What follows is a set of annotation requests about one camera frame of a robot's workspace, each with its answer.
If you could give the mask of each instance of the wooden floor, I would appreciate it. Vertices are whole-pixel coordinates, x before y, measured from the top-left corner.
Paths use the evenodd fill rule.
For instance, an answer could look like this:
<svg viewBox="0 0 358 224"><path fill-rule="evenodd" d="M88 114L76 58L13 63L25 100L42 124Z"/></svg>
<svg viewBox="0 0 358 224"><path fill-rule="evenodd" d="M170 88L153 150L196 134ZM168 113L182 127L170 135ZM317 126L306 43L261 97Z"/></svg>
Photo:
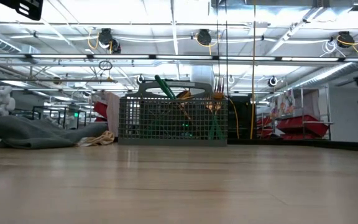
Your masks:
<svg viewBox="0 0 358 224"><path fill-rule="evenodd" d="M0 149L0 223L358 224L358 152Z"/></svg>

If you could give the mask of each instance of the gray wire basket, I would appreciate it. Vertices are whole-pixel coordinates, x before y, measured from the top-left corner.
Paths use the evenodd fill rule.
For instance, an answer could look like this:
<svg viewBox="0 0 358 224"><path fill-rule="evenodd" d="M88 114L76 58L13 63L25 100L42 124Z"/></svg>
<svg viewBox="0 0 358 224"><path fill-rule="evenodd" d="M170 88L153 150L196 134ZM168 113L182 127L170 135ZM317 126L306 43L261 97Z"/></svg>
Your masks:
<svg viewBox="0 0 358 224"><path fill-rule="evenodd" d="M227 100L210 100L211 87L204 83L168 84L206 91L190 100L171 100L146 91L158 84L141 84L137 93L120 99L119 144L227 145Z"/></svg>

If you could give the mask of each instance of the poster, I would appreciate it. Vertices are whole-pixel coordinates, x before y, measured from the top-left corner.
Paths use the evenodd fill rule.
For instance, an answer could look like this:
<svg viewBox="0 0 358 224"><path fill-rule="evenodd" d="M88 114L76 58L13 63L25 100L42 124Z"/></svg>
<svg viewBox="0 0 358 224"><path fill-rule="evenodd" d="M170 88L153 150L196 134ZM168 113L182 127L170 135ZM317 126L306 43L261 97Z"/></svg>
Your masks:
<svg viewBox="0 0 358 224"><path fill-rule="evenodd" d="M288 90L280 96L275 97L273 99L272 108L272 117L274 118L293 116L295 109L293 90Z"/></svg>

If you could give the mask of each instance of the gray cloth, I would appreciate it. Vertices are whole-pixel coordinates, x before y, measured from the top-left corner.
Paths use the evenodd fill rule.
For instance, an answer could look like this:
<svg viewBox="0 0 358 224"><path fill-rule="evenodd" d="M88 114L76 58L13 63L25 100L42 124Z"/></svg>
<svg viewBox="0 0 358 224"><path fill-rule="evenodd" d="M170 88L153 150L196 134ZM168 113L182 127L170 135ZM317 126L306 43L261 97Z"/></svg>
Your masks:
<svg viewBox="0 0 358 224"><path fill-rule="evenodd" d="M4 144L19 149L70 147L83 137L98 137L107 130L107 125L100 123L77 130L64 130L47 120L0 116L0 139Z"/></svg>

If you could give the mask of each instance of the white stuffed toy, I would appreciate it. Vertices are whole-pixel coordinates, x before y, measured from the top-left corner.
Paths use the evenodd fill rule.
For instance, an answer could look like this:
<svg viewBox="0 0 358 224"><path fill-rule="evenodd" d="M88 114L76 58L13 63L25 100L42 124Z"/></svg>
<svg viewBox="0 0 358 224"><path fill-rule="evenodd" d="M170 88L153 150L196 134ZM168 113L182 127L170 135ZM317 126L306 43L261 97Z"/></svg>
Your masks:
<svg viewBox="0 0 358 224"><path fill-rule="evenodd" d="M16 107L16 101L11 98L11 86L0 86L0 115L7 116Z"/></svg>

